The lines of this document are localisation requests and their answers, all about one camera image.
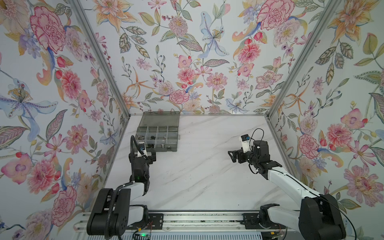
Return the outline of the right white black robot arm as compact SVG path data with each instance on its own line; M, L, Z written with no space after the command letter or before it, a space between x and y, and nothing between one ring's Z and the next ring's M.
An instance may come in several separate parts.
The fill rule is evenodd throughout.
M240 136L241 149L229 151L233 163L248 163L253 174L282 189L299 210L285 209L279 204L263 205L256 223L264 229L283 225L300 232L305 240L343 240L347 236L342 211L337 200L329 194L322 195L288 173L283 166L271 160L266 141L253 141L248 135Z

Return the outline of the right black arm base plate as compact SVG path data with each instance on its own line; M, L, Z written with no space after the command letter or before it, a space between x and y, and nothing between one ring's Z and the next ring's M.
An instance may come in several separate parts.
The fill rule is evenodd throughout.
M246 230L284 230L284 225L276 224L270 220L260 217L259 213L244 213L242 214L243 219L240 221L245 226Z

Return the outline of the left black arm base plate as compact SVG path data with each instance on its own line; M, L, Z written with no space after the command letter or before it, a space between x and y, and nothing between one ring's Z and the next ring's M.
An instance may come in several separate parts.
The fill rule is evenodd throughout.
M127 230L138 230L138 229L144 229L147 227L149 230L162 230L163 229L163 223L164 223L164 214L149 214L147 217L144 217L143 220L141 220L138 223L134 223L132 225L129 225L127 227Z

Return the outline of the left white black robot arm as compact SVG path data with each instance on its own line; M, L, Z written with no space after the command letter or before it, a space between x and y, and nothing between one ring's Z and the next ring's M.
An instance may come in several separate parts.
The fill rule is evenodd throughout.
M139 232L148 226L148 207L132 205L131 202L149 191L150 165L155 161L155 150L133 154L130 156L133 173L130 181L115 189L99 191L87 222L89 236L103 236L105 240L121 238L128 227L134 227Z

